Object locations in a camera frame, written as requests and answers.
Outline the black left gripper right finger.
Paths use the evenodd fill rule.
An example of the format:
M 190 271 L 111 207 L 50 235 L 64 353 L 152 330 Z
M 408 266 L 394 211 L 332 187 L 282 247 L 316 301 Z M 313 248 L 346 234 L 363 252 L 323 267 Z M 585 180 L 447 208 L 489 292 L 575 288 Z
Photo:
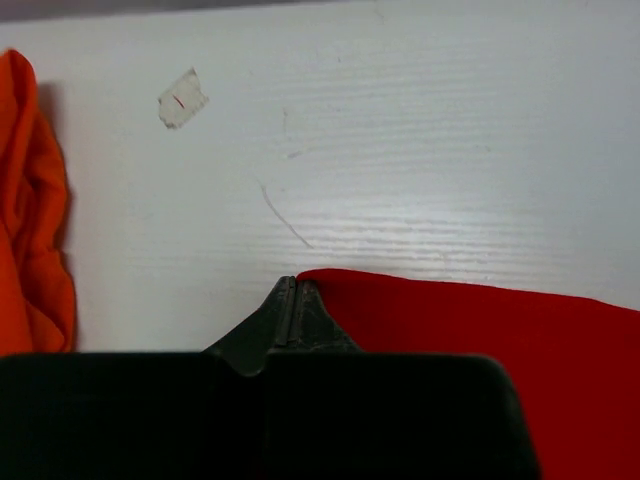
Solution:
M 477 355 L 363 351 L 312 281 L 264 366 L 269 479 L 537 479 L 515 387 Z

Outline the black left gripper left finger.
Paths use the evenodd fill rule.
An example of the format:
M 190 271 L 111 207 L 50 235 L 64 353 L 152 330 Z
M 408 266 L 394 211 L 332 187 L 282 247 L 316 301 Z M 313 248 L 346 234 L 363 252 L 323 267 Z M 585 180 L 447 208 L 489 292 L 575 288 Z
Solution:
M 261 371 L 290 318 L 284 277 L 201 352 L 17 354 L 1 362 L 5 479 L 251 475 L 265 436 Z

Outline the red t-shirt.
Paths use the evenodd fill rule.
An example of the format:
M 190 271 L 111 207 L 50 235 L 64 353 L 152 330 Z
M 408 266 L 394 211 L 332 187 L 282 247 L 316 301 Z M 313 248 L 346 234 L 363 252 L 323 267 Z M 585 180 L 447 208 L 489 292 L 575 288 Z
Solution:
M 343 270 L 303 272 L 374 352 L 483 354 L 515 383 L 547 479 L 639 475 L 639 314 L 597 300 Z

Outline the folded orange t-shirt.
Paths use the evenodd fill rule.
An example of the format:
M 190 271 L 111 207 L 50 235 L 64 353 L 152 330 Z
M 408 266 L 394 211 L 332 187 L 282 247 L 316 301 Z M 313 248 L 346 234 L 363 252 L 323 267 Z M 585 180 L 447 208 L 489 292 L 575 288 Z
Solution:
M 75 291 L 61 252 L 68 200 L 33 67 L 8 49 L 1 55 L 2 355 L 73 348 Z

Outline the white tape piece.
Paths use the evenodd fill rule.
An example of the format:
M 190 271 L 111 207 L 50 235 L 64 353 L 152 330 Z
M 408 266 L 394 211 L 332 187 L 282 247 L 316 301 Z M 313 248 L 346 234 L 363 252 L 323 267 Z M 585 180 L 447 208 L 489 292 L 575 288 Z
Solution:
M 158 117 L 167 129 L 180 129 L 208 102 L 196 70 L 190 68 L 158 97 Z

